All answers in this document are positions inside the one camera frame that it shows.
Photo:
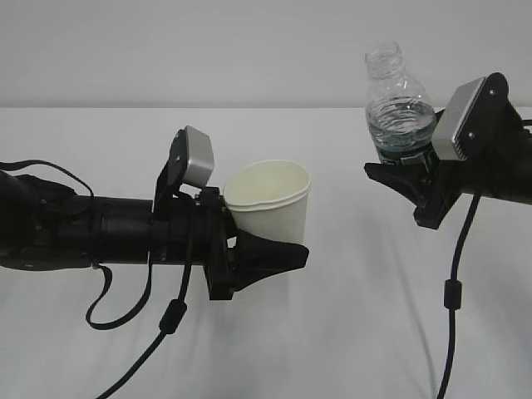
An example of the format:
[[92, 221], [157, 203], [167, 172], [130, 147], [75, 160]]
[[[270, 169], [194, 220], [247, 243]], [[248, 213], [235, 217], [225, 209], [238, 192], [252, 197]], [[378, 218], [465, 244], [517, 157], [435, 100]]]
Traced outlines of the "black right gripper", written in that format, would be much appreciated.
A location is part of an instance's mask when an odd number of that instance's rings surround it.
[[478, 166], [469, 161], [440, 160], [430, 169], [366, 163], [364, 171], [370, 180], [416, 204], [413, 216], [422, 228], [439, 228], [461, 194], [478, 187]]

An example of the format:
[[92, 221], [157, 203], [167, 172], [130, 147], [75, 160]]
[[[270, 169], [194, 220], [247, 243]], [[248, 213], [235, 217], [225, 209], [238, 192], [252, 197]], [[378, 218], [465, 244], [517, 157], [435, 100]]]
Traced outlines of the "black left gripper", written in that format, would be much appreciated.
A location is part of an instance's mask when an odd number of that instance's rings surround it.
[[217, 187], [205, 187], [196, 196], [179, 192], [155, 197], [150, 261], [203, 268], [213, 301], [229, 301], [235, 291], [277, 274], [304, 268], [309, 249], [302, 244], [274, 241], [238, 232], [235, 261], [228, 240], [236, 227]]

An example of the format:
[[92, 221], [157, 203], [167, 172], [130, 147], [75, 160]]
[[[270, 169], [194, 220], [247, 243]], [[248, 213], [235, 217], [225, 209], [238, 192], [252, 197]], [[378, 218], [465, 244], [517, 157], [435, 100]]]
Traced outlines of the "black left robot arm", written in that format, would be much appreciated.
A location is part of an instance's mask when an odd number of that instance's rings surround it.
[[1, 173], [1, 265], [23, 271], [97, 264], [183, 264], [204, 270], [209, 298], [304, 268], [301, 244], [269, 240], [236, 227], [219, 190], [170, 197], [164, 213], [149, 199], [77, 195], [31, 175]]

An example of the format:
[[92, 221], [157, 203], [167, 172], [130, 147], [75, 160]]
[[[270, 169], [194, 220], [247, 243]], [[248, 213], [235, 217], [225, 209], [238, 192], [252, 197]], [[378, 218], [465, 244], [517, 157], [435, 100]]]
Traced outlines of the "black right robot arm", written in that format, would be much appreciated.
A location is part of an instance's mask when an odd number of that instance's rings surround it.
[[531, 132], [510, 102], [496, 128], [492, 141], [473, 159], [436, 160], [430, 168], [366, 163], [364, 171], [410, 200], [416, 224], [428, 229], [438, 229], [459, 197], [477, 190], [487, 198], [530, 204]]

